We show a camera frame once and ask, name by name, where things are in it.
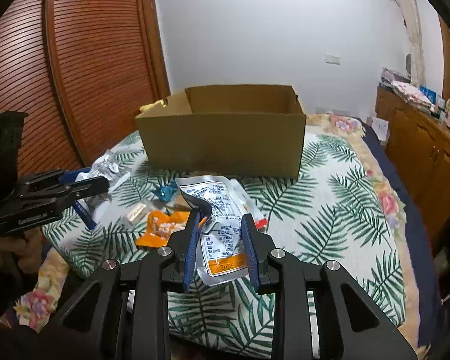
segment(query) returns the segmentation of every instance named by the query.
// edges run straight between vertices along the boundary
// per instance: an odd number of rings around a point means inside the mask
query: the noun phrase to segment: cardboard box
[[[155,168],[288,178],[299,174],[306,116],[291,86],[186,88],[151,105],[135,122]]]

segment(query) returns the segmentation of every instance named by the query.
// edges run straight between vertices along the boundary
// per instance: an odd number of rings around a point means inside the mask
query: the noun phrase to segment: nutrition facts label
[[[208,181],[197,185],[181,186],[180,189],[189,195],[208,201],[212,207],[208,226],[215,224],[214,228],[207,234],[202,233],[200,237],[209,275],[219,276],[247,268],[240,233],[242,214],[235,202],[231,200],[225,183]]]

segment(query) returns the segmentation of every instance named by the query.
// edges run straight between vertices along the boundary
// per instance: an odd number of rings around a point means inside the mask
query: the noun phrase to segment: light switch
[[[325,62],[327,64],[339,65],[340,64],[340,57],[339,56],[325,54]]]

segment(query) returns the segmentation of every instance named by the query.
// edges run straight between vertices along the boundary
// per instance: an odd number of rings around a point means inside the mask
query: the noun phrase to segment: bed
[[[72,209],[43,228],[83,277],[105,259],[127,263],[145,256],[149,250],[135,246],[144,224],[126,230],[121,215],[157,185],[187,176],[150,168],[137,132],[112,151],[132,176],[114,192],[96,230],[87,230]],[[431,252],[418,209],[371,128],[352,118],[309,115],[298,180],[238,179],[267,216],[266,231],[278,247],[307,262],[341,262],[417,354],[424,353],[440,307]],[[253,293],[247,277],[207,287],[196,276],[190,294],[169,294],[168,301],[171,334],[235,354],[270,357],[274,296]],[[313,293],[307,302],[313,314]],[[318,356],[313,316],[311,325]]]

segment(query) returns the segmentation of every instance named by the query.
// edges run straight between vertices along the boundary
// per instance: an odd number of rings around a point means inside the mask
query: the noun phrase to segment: silver screw
[[[114,269],[116,267],[116,261],[114,259],[107,259],[103,262],[102,267],[107,270]]]
[[[340,269],[340,263],[331,259],[330,261],[327,261],[327,268],[331,271],[338,271]]]
[[[157,249],[157,253],[161,256],[168,256],[172,252],[172,248],[168,246],[162,246]]]
[[[282,257],[285,257],[285,250],[274,249],[271,251],[271,255],[274,256],[276,259],[281,259]]]

